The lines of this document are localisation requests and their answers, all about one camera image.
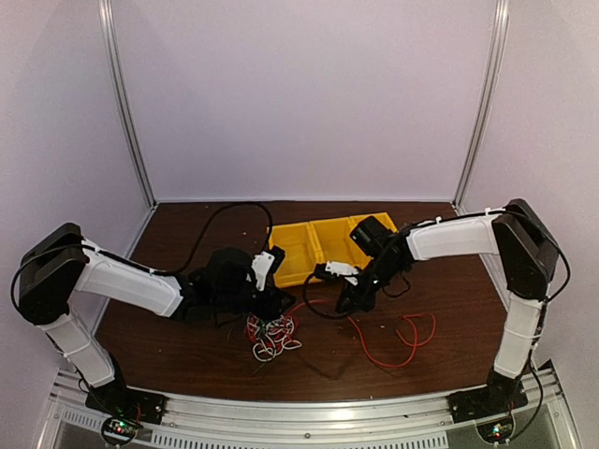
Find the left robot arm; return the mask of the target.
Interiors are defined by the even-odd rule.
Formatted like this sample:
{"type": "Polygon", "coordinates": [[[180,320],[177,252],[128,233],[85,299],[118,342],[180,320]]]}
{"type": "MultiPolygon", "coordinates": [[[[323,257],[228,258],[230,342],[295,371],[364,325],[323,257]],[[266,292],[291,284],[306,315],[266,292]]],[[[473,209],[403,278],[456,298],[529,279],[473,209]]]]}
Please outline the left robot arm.
{"type": "Polygon", "coordinates": [[[78,225],[66,223],[25,254],[9,294],[20,316],[42,329],[79,371],[91,396],[113,414],[125,415],[134,408],[134,394],[115,357],[70,306],[73,293],[115,299],[183,323],[221,314],[272,321],[296,302],[270,279],[284,259],[277,246],[255,256],[227,247],[213,252],[206,267],[185,275],[110,253],[85,239],[78,225]]]}

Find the yellow three-compartment bin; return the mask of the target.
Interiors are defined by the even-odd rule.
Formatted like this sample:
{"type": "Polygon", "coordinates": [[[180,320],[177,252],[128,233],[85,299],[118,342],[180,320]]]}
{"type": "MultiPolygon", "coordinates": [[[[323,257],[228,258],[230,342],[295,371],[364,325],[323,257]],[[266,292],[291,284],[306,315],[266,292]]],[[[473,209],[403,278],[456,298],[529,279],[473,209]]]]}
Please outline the yellow three-compartment bin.
{"type": "Polygon", "coordinates": [[[368,214],[276,225],[270,246],[285,251],[285,260],[274,274],[277,287],[302,285],[317,264],[329,261],[365,268],[371,258],[350,238],[351,231],[368,214]]]}

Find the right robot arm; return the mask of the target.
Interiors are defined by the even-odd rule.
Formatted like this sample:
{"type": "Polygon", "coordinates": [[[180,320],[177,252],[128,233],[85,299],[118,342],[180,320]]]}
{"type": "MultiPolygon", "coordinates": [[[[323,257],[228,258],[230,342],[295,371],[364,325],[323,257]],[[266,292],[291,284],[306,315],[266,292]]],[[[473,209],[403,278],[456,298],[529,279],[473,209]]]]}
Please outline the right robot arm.
{"type": "Polygon", "coordinates": [[[364,269],[327,267],[346,279],[335,306],[340,315],[372,310],[377,294],[418,262],[463,255],[496,258],[509,300],[499,350],[479,402],[486,412],[498,413],[515,398],[543,334],[548,305],[556,297],[550,286],[562,259],[559,244],[527,201],[516,198],[499,209],[437,217],[398,231],[369,216],[350,239],[371,260],[364,269]]]}

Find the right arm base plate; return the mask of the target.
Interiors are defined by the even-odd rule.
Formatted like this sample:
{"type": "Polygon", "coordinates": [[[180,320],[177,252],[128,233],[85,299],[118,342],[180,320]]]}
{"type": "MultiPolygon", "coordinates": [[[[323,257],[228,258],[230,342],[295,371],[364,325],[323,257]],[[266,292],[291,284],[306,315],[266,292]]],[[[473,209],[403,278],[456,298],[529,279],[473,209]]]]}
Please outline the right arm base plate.
{"type": "Polygon", "coordinates": [[[447,403],[453,422],[458,424],[508,413],[511,407],[521,408],[529,401],[523,391],[507,397],[502,392],[492,392],[487,386],[483,386],[452,393],[447,397],[447,403]]]}

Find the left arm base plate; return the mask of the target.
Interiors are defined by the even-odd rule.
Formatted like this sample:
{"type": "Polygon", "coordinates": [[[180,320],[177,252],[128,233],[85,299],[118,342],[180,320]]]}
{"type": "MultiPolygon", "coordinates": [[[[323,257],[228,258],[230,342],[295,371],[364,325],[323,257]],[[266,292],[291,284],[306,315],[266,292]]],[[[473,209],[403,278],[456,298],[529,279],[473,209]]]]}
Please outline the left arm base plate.
{"type": "Polygon", "coordinates": [[[105,398],[95,393],[88,393],[85,406],[131,422],[160,425],[166,402],[167,397],[162,394],[128,389],[123,395],[105,398]]]}

